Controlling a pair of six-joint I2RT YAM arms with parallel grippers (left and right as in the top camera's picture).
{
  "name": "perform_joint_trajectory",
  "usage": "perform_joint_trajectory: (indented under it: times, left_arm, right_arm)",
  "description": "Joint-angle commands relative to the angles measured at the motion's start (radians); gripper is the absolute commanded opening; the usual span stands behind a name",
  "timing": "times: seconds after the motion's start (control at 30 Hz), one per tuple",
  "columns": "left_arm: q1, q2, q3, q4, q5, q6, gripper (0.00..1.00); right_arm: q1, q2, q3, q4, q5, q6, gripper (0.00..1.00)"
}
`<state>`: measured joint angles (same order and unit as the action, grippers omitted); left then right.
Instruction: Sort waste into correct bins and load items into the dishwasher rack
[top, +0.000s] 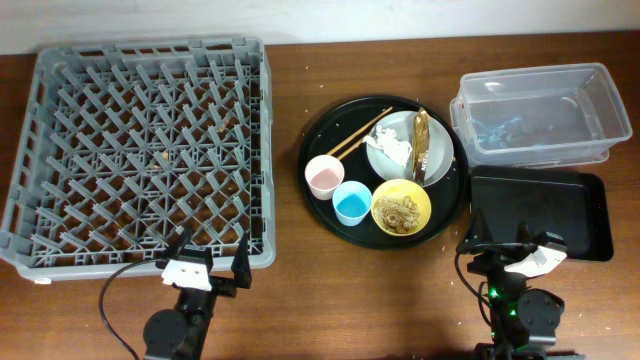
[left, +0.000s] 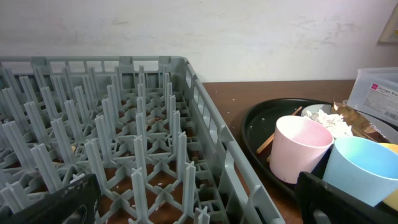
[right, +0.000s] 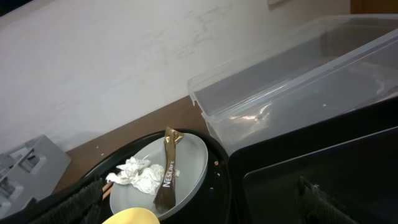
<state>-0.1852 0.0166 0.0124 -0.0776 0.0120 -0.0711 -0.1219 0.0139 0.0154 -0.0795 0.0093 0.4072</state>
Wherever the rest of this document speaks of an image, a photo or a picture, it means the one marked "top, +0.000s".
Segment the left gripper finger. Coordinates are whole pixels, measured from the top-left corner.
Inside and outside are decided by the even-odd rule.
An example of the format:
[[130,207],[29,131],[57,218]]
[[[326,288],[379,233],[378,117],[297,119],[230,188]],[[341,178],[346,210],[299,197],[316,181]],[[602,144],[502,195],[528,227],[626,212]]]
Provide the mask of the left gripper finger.
[[184,247],[191,241],[193,230],[191,227],[186,227],[180,234],[179,239],[172,245],[170,245],[165,251],[166,259],[176,259],[183,251]]
[[236,254],[231,264],[231,271],[233,272],[234,283],[237,288],[251,288],[252,275],[248,252],[249,234],[245,233],[239,241]]

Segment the yellow plastic bowl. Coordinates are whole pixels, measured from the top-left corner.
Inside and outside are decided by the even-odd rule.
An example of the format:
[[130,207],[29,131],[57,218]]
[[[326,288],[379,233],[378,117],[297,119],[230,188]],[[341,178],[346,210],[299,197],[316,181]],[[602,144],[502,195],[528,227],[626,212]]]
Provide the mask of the yellow plastic bowl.
[[428,224],[432,204],[426,191],[405,179],[389,180],[373,193],[371,214],[378,227],[396,237],[417,234]]

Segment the food scraps and rice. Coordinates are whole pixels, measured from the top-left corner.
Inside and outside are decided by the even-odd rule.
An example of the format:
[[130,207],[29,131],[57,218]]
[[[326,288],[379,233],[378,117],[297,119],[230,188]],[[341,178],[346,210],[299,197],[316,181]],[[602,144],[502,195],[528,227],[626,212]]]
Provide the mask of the food scraps and rice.
[[383,195],[376,200],[372,214],[384,230],[407,234],[419,224],[421,216],[416,202],[409,196]]

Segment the white tissue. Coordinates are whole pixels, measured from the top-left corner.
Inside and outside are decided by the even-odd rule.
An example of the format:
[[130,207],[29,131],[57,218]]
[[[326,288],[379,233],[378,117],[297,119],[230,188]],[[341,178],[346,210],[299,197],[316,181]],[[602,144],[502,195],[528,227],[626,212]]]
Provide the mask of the white tissue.
[[365,136],[363,142],[381,150],[390,160],[402,167],[406,166],[412,153],[412,146],[408,141],[398,140],[394,129],[381,125],[376,125],[374,134]]

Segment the pink plastic cup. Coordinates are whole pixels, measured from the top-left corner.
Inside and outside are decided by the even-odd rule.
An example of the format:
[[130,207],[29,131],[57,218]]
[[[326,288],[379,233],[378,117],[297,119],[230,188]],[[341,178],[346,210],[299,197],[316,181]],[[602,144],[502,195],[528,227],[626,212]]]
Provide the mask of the pink plastic cup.
[[312,195],[318,200],[332,198],[343,182],[345,170],[342,162],[330,155],[318,155],[306,165],[304,177]]

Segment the gold foil snack wrapper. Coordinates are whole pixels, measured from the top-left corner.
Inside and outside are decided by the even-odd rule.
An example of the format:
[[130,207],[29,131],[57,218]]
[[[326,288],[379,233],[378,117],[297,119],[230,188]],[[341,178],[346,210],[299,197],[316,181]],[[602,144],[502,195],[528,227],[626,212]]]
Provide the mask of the gold foil snack wrapper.
[[425,184],[426,167],[430,146],[430,116],[424,108],[420,108],[413,119],[413,155],[412,174],[413,180],[419,185]]

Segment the light blue plastic cup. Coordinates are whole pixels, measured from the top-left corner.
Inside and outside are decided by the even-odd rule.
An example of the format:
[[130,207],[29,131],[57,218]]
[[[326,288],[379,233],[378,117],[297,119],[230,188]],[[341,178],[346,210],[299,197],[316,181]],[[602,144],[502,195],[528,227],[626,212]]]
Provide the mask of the light blue plastic cup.
[[363,221],[372,206],[372,193],[361,182],[346,181],[333,193],[332,205],[337,220],[345,226],[353,227]]

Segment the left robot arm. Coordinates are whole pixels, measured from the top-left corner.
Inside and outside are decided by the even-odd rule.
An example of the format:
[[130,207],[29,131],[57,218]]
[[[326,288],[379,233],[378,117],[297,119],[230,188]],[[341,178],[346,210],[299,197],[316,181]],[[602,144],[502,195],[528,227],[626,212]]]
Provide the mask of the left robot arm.
[[162,270],[163,283],[177,289],[179,296],[173,308],[158,311],[147,321],[143,331],[146,359],[199,359],[216,300],[234,298],[239,288],[251,287],[246,234],[233,257],[231,278],[211,274],[210,251],[193,245],[191,236],[190,228],[183,230],[156,264]]

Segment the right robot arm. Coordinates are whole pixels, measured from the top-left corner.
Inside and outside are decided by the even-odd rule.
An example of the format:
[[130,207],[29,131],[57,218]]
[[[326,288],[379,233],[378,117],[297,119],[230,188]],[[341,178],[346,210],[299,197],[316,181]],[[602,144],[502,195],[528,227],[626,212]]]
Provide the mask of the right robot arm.
[[556,329],[565,310],[559,296],[527,285],[567,258],[563,238],[534,234],[518,225],[510,242],[496,241],[483,214],[475,212],[456,247],[454,266],[462,284],[477,300],[491,328],[492,342],[476,345],[474,359],[550,359]]

